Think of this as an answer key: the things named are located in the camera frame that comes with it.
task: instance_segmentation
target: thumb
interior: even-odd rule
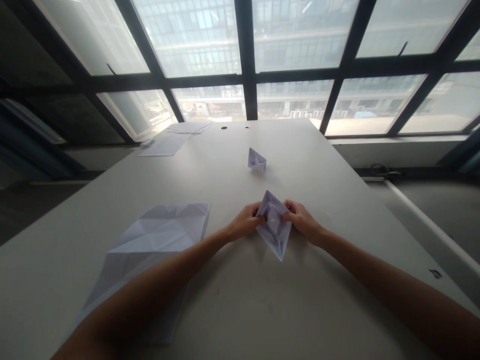
[[[286,212],[282,215],[281,220],[282,221],[289,221],[289,222],[294,222],[296,219],[297,215],[294,214],[293,212]]]
[[[259,216],[254,216],[253,217],[253,222],[256,224],[256,226],[263,224],[265,222],[265,218],[263,215]]]

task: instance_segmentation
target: blue curtain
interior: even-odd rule
[[[70,178],[85,168],[0,103],[0,160],[31,180]]]
[[[480,175],[480,128],[445,155],[439,165],[463,174]]]

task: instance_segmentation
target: paper sheet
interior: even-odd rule
[[[250,148],[248,150],[248,167],[263,173],[267,166],[267,159],[260,155],[258,152]]]
[[[270,191],[266,191],[256,215],[263,215],[265,222],[256,227],[256,231],[265,240],[276,257],[284,259],[285,248],[289,241],[290,221],[282,221],[282,215],[290,212],[287,207],[278,200]]]
[[[208,204],[155,206],[135,221],[106,254],[100,276],[75,327],[98,305],[145,270],[198,243],[205,230]],[[152,321],[139,340],[169,344],[180,317],[186,289]]]
[[[191,134],[160,133],[150,147],[145,149],[139,157],[173,156],[192,136]]]
[[[199,121],[199,122],[179,122],[170,125],[166,128],[169,133],[176,134],[201,134],[212,125],[211,121]]]

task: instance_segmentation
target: window frame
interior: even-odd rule
[[[97,97],[99,93],[163,90],[170,107],[179,122],[185,121],[172,89],[243,85],[246,118],[258,119],[257,84],[285,83],[316,80],[333,80],[325,113],[319,131],[326,133],[335,103],[345,79],[373,78],[405,75],[425,75],[425,79],[410,97],[386,134],[362,134],[327,136],[328,139],[394,138],[414,136],[444,136],[469,134],[478,124],[480,115],[462,130],[456,132],[399,134],[414,112],[429,95],[430,91],[446,73],[478,72],[479,60],[457,60],[460,53],[480,30],[480,1],[470,1],[437,50],[431,54],[363,57],[356,58],[365,30],[374,10],[376,0],[360,0],[356,9],[340,65],[335,68],[307,70],[283,70],[256,73],[254,53],[253,5],[251,1],[234,0],[240,49],[241,74],[221,74],[190,77],[165,77],[157,55],[144,30],[137,9],[131,0],[115,0],[128,29],[130,30],[150,73],[122,75],[90,75],[70,48],[57,34],[32,0],[3,0],[23,26],[48,52],[53,60],[72,80],[72,84],[14,88],[0,78],[0,99],[12,99],[27,107],[42,121],[67,141],[68,147],[75,143],[64,131],[42,115],[27,98],[63,95],[84,95],[105,117],[124,142],[118,144],[99,143],[98,146],[136,146],[132,137],[121,123]]]

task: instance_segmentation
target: stack of paper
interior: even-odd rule
[[[212,122],[179,122],[172,124],[157,135],[140,157],[173,156],[187,142],[191,135],[203,133]]]
[[[147,147],[146,150],[138,156],[173,156],[191,136],[192,135],[186,133],[175,135],[160,133],[155,137],[150,147]]]
[[[282,221],[282,215],[290,212],[270,191],[266,191],[256,215],[263,215],[265,222],[256,227],[256,231],[265,240],[277,258],[284,259],[285,249],[289,241],[290,221]]]
[[[135,221],[106,254],[93,290],[78,316],[78,326],[98,305],[152,266],[198,243],[205,230],[209,206],[196,203],[155,206]],[[140,341],[169,344],[180,316],[186,290],[154,319]]]
[[[167,127],[166,131],[175,134],[201,134],[211,125],[211,121],[179,122]]]

